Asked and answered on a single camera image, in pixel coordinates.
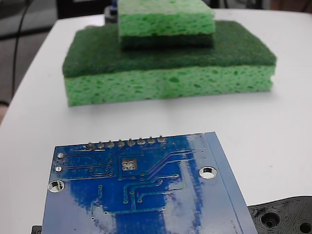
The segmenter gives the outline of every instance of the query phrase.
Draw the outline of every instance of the dark green scrubbing pad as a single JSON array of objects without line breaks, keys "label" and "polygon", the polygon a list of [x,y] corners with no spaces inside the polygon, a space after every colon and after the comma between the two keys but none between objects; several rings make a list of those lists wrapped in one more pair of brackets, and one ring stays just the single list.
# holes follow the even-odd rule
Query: dark green scrubbing pad
[{"label": "dark green scrubbing pad", "polygon": [[207,47],[214,45],[213,34],[176,35],[151,37],[123,37],[123,49],[161,49],[181,47]]},{"label": "dark green scrubbing pad", "polygon": [[214,48],[122,51],[115,24],[77,32],[63,65],[69,105],[268,91],[275,55],[232,21]]}]

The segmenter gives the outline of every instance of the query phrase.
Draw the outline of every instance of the mounting hole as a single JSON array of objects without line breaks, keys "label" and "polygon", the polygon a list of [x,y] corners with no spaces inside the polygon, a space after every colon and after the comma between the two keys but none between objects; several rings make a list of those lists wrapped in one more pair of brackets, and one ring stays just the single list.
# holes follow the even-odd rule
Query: mounting hole
[{"label": "mounting hole", "polygon": [[213,179],[216,177],[217,171],[213,167],[202,167],[199,170],[200,177],[204,179]]},{"label": "mounting hole", "polygon": [[280,218],[277,214],[273,212],[268,212],[265,215],[262,216],[261,222],[266,226],[267,228],[274,228],[276,227],[279,222]]},{"label": "mounting hole", "polygon": [[61,180],[54,180],[49,183],[48,189],[50,192],[58,193],[62,191],[65,187],[65,184]]},{"label": "mounting hole", "polygon": [[311,233],[311,231],[312,231],[312,227],[311,227],[310,223],[301,224],[299,229],[302,233],[305,233],[305,234]]}]

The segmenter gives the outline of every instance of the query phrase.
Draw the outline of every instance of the white table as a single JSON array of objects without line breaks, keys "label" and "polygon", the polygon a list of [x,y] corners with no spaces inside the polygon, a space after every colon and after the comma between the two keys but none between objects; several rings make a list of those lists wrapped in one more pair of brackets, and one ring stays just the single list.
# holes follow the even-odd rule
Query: white table
[{"label": "white table", "polygon": [[54,147],[89,141],[216,131],[247,205],[312,195],[312,16],[216,10],[216,18],[242,23],[277,55],[271,92],[69,108],[62,63],[75,31],[103,16],[59,20],[0,126],[1,233],[42,224]]}]

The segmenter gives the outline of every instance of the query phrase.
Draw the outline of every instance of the stacked sponges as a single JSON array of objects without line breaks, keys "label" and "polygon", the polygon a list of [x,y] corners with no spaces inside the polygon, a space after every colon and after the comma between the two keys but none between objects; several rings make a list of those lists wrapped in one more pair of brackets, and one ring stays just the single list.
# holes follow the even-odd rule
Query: stacked sponges
[{"label": "stacked sponges", "polygon": [[240,24],[214,22],[201,0],[118,3],[118,25],[75,36],[63,66],[70,106],[270,90],[274,54]]}]

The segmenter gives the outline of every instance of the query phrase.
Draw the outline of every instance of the printed circuit board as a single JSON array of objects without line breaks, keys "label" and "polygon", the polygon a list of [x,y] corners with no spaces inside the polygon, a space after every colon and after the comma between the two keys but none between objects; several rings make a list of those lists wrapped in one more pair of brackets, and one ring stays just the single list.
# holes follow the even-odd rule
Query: printed circuit board
[{"label": "printed circuit board", "polygon": [[256,230],[215,133],[206,133],[56,147],[42,233]]}]

